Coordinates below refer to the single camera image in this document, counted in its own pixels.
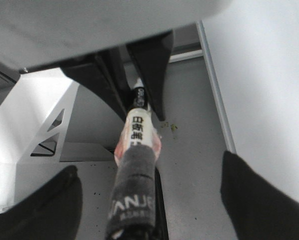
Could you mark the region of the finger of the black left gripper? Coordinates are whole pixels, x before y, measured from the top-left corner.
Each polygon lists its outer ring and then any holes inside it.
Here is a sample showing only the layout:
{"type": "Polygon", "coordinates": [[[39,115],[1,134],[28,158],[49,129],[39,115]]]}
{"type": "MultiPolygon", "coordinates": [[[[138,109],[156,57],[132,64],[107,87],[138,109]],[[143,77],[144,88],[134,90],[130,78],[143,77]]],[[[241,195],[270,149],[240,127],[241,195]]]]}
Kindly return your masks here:
{"type": "Polygon", "coordinates": [[[159,121],[166,119],[163,102],[164,84],[173,46],[173,30],[126,45],[145,87],[149,104],[159,121]]]}
{"type": "Polygon", "coordinates": [[[61,63],[62,72],[100,97],[123,121],[132,104],[118,47],[72,58],[61,63]]]}

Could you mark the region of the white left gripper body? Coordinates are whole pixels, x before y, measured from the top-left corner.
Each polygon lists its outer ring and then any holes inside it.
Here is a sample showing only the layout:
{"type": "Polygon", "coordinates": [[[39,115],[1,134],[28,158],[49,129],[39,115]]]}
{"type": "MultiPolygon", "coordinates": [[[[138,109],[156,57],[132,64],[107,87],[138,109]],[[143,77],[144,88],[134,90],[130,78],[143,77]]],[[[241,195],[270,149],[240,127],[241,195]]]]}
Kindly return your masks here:
{"type": "Polygon", "coordinates": [[[228,0],[0,0],[0,62],[31,68],[219,14],[228,0]]]}

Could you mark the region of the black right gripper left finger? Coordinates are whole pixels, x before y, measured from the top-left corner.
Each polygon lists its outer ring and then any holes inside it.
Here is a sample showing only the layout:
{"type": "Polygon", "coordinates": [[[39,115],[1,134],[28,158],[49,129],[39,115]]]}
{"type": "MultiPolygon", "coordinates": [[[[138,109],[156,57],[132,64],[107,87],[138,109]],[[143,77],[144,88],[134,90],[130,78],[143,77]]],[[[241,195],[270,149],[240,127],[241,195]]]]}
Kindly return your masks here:
{"type": "Polygon", "coordinates": [[[33,194],[0,214],[0,240],[74,240],[82,205],[78,169],[67,166],[33,194]]]}

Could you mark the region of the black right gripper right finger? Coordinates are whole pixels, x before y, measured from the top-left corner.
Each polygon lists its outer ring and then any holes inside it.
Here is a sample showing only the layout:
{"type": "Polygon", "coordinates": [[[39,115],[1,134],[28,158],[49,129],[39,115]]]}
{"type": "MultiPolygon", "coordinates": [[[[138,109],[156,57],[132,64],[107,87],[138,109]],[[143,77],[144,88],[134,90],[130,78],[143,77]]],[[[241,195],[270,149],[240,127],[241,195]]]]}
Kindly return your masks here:
{"type": "Polygon", "coordinates": [[[222,158],[220,193],[239,240],[299,240],[299,202],[230,151],[222,158]]]}

